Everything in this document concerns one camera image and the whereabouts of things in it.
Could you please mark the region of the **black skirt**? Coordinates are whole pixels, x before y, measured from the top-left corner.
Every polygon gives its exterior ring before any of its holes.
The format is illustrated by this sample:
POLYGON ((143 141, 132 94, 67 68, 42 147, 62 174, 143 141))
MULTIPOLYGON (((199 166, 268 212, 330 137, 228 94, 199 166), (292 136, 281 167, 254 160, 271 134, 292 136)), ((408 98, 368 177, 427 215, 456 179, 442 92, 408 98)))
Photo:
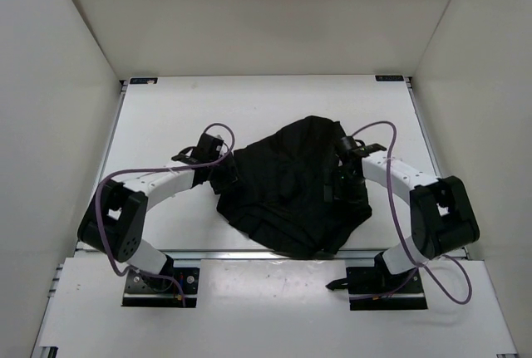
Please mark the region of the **black skirt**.
POLYGON ((372 216, 368 201, 351 204, 323 198, 323 171, 339 122, 310 115, 234 152, 239 181, 219 196, 218 213, 249 239, 277 253, 334 255, 372 216))

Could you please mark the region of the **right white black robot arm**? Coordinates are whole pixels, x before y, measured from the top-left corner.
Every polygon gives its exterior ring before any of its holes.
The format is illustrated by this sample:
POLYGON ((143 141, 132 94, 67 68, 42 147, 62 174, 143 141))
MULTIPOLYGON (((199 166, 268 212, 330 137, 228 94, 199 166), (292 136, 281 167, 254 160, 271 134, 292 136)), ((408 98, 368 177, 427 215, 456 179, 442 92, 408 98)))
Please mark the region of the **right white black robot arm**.
POLYGON ((379 144, 332 154, 327 164, 326 202, 361 204, 362 189, 372 181, 387 190, 389 204, 398 197, 409 206, 411 236, 374 258, 373 284, 383 292, 399 286, 406 272, 480 238, 466 187, 456 176, 423 173, 379 144))

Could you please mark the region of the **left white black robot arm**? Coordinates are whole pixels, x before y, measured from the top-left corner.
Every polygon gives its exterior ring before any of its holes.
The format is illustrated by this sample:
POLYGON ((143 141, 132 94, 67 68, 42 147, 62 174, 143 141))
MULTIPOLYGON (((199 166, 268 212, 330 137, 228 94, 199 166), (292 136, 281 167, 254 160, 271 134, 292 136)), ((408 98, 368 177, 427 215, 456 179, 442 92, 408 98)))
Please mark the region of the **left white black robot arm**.
POLYGON ((235 179, 232 154, 205 164, 179 154, 164 167, 117 171, 96 188, 77 237, 106 254, 113 267, 125 262, 154 289, 164 290, 174 279, 173 260, 143 239, 146 214, 204 182, 223 188, 235 179))

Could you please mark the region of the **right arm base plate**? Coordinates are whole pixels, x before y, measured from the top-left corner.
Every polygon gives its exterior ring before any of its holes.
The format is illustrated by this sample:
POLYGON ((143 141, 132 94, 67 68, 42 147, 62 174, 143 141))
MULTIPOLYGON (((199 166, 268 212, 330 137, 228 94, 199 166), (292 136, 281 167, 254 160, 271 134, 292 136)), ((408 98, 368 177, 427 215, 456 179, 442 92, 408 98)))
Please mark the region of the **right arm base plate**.
POLYGON ((351 311, 418 311, 428 308, 418 270, 386 277, 376 267, 347 267, 346 276, 326 285, 347 290, 351 311))

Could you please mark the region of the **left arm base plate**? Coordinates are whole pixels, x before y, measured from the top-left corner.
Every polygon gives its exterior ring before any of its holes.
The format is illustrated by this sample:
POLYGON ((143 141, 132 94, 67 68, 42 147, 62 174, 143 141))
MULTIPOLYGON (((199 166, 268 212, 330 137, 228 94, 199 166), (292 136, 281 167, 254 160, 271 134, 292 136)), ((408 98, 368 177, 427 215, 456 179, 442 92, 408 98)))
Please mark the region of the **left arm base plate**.
POLYGON ((123 307, 196 308, 200 268, 174 267, 174 279, 172 282, 129 271, 121 305, 123 307))

